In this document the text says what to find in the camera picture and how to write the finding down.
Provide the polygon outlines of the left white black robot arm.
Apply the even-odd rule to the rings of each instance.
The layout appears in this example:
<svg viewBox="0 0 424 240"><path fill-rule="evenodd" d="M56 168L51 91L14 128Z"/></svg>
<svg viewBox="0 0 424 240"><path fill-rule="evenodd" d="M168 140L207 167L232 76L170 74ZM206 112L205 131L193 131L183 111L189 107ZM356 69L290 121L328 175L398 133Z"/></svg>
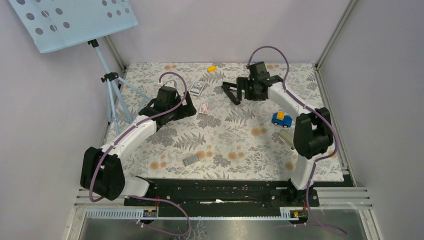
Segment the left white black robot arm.
<svg viewBox="0 0 424 240"><path fill-rule="evenodd" d="M90 201L135 196L144 206L152 204L155 192L149 188L149 182L124 174L123 162L168 122L194 116L196 112L189 91L179 94L174 87L160 87L156 98L139 111L126 130L102 147L85 151L80 185L88 190Z"/></svg>

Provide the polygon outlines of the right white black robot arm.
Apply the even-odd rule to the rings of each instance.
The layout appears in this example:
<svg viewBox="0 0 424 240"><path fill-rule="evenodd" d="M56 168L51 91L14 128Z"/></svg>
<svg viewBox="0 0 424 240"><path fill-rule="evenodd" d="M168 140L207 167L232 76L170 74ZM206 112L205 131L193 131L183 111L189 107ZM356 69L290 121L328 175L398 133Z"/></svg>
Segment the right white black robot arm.
<svg viewBox="0 0 424 240"><path fill-rule="evenodd" d="M318 157L327 152L334 143L334 129L330 111L313 108L286 85L286 78L270 75L264 62L249 65L249 76L238 77L235 83L224 81L224 93L233 104L239 105L242 99L249 101L271 100L295 119L294 135L291 136L298 159L293 175L283 194L293 206L301 205L313 185L313 174Z"/></svg>

